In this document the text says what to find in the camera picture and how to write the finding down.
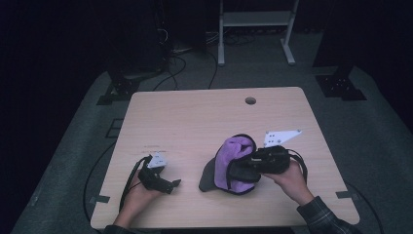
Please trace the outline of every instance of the person's left hand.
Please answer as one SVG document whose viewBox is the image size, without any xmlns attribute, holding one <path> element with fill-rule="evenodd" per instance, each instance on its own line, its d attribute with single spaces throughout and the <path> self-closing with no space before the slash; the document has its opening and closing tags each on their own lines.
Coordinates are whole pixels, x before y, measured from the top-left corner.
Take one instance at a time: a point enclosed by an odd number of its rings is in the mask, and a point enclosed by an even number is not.
<svg viewBox="0 0 413 234">
<path fill-rule="evenodd" d="M 139 172 L 140 170 L 137 170 L 133 176 L 130 191 L 125 197 L 124 206 L 113 222 L 114 225 L 127 229 L 130 228 L 133 220 L 145 210 L 149 203 L 162 194 L 162 192 L 157 190 L 146 189 L 137 177 Z"/>
</svg>

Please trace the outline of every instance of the gray floor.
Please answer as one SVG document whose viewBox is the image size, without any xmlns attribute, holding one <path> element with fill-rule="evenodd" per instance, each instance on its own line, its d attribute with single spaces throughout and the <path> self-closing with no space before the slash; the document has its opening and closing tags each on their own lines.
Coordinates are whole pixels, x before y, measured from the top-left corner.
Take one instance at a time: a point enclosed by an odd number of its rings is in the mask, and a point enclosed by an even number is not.
<svg viewBox="0 0 413 234">
<path fill-rule="evenodd" d="M 301 87 L 319 122 L 344 180 L 353 184 L 372 205 L 385 233 L 413 232 L 413 137 L 377 90 L 374 81 L 358 68 L 351 73 L 367 100 L 342 101 L 323 96 L 315 75 L 331 73 L 334 67 L 312 68 L 321 34 L 293 34 L 291 50 L 297 63 L 286 63 L 280 35 L 257 36 L 253 43 L 226 47 L 226 65 L 219 67 L 212 89 Z M 216 46 L 209 50 L 216 55 Z M 175 76 L 179 90 L 204 90 L 215 64 L 206 54 L 189 53 L 185 69 Z M 182 67 L 171 61 L 171 72 Z M 142 82 L 141 92 L 152 89 L 168 74 Z M 83 211 L 86 192 L 89 216 L 94 197 L 103 182 L 116 138 L 107 137 L 112 121 L 124 118 L 127 101 L 96 105 L 110 83 L 106 73 L 96 78 L 72 120 L 42 181 L 17 222 L 13 233 L 94 233 Z M 167 80 L 158 91 L 173 90 Z M 95 162 L 101 156 L 92 171 Z M 357 227 L 365 234 L 379 232 L 378 222 L 366 201 L 358 196 Z"/>
</svg>

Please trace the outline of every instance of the hole in table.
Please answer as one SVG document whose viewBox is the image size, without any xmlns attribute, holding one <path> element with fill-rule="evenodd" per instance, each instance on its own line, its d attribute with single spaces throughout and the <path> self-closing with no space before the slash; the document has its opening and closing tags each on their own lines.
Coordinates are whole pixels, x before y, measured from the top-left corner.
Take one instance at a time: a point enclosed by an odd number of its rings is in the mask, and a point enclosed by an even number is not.
<svg viewBox="0 0 413 234">
<path fill-rule="evenodd" d="M 254 97 L 247 97 L 245 99 L 245 103 L 247 104 L 255 104 L 257 102 L 257 100 Z"/>
</svg>

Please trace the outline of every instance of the electrical cord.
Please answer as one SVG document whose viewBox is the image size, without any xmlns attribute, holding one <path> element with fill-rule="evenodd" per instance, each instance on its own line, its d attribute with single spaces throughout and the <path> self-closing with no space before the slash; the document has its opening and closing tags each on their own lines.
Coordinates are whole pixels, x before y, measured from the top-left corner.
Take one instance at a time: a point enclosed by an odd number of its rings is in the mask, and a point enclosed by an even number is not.
<svg viewBox="0 0 413 234">
<path fill-rule="evenodd" d="M 210 90 L 210 87 L 212 86 L 212 82 L 215 79 L 216 72 L 218 71 L 218 61 L 216 60 L 216 57 L 211 52 L 207 52 L 207 53 L 212 56 L 212 58 L 215 62 L 215 70 L 213 71 L 212 79 L 210 79 L 209 85 L 207 86 L 207 88 Z"/>
<path fill-rule="evenodd" d="M 238 34 L 230 34 L 224 38 L 224 43 L 226 46 L 239 47 L 255 41 L 255 36 L 253 34 L 249 35 L 251 38 L 246 36 L 241 36 Z"/>
<path fill-rule="evenodd" d="M 165 32 L 165 39 L 164 39 L 164 42 L 160 42 L 160 43 L 161 43 L 161 45 L 164 45 L 164 44 L 165 44 L 165 43 L 167 43 L 167 41 L 168 41 L 169 34 L 168 34 L 168 32 L 167 32 L 166 30 L 164 30 L 163 28 L 158 28 L 158 32 L 160 32 L 160 31 Z"/>
<path fill-rule="evenodd" d="M 218 39 L 219 32 L 207 32 L 206 33 L 206 44 L 211 44 Z"/>
<path fill-rule="evenodd" d="M 89 217 L 88 211 L 86 209 L 86 191 L 88 189 L 88 184 L 89 180 L 91 179 L 92 172 L 94 171 L 96 165 L 100 162 L 100 160 L 103 158 L 103 156 L 109 151 L 110 148 L 112 148 L 115 145 L 116 141 L 111 143 L 104 151 L 103 153 L 100 154 L 100 156 L 97 158 L 97 160 L 94 162 L 94 165 L 92 166 L 91 171 L 89 172 L 88 178 L 86 179 L 85 186 L 83 187 L 83 212 L 85 213 L 86 219 L 88 220 L 88 223 L 91 223 L 91 218 Z"/>
<path fill-rule="evenodd" d="M 193 50 L 193 48 L 186 48 L 186 49 L 180 49 L 180 50 L 173 50 L 172 52 L 175 56 L 180 56 L 180 55 L 188 53 L 192 50 Z"/>
<path fill-rule="evenodd" d="M 141 182 L 139 182 L 139 183 L 135 184 L 134 186 L 130 187 L 129 190 L 128 190 L 128 193 L 131 192 L 131 190 L 132 190 L 133 188 L 137 187 L 140 183 L 141 183 Z"/>
<path fill-rule="evenodd" d="M 374 217 L 375 217 L 376 220 L 377 220 L 377 224 L 379 225 L 380 233 L 381 233 L 381 234 L 384 234 L 385 232 L 384 232 L 384 229 L 383 229 L 382 222 L 380 221 L 379 216 L 377 215 L 377 213 L 376 213 L 376 211 L 374 210 L 373 206 L 371 206 L 370 202 L 364 197 L 364 195 L 362 195 L 362 193 L 361 193 L 354 185 L 352 185 L 351 183 L 349 183 L 349 182 L 346 181 L 346 180 L 344 180 L 344 182 L 345 182 L 347 185 L 349 185 L 350 187 L 352 187 L 352 188 L 355 190 L 355 192 L 356 192 L 358 195 L 360 195 L 360 197 L 365 201 L 365 203 L 366 203 L 367 206 L 370 208 L 371 212 L 373 213 Z"/>
<path fill-rule="evenodd" d="M 171 57 L 171 58 L 172 58 L 172 59 L 179 59 L 179 60 L 181 60 L 181 61 L 183 62 L 182 68 L 179 69 L 179 70 L 178 70 L 176 73 L 174 73 L 174 74 L 172 74 L 172 73 L 169 72 L 170 76 L 168 76 L 167 78 L 165 78 L 164 80 L 162 80 L 160 83 L 158 83 L 158 85 L 155 86 L 155 88 L 154 88 L 152 91 L 156 91 L 156 89 L 158 89 L 158 87 L 160 87 L 164 82 L 166 82 L 166 81 L 167 81 L 168 79 L 170 79 L 170 78 L 173 78 L 173 80 L 174 80 L 174 82 L 175 82 L 175 88 L 177 89 L 177 82 L 176 82 L 176 79 L 175 79 L 175 75 L 181 73 L 181 72 L 185 69 L 185 67 L 186 67 L 186 61 L 185 61 L 185 59 L 180 58 L 180 57 Z"/>
</svg>

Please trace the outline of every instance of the purple cloth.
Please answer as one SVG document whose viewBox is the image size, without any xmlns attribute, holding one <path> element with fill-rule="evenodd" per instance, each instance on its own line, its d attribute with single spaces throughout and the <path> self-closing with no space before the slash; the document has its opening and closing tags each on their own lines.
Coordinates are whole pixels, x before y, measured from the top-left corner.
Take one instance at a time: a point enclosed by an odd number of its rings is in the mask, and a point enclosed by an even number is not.
<svg viewBox="0 0 413 234">
<path fill-rule="evenodd" d="M 252 153 L 255 143 L 245 136 L 233 136 L 225 140 L 215 158 L 215 185 L 235 193 L 243 193 L 254 187 L 254 183 L 246 183 L 231 179 L 231 188 L 227 183 L 227 169 L 230 162 Z"/>
</svg>

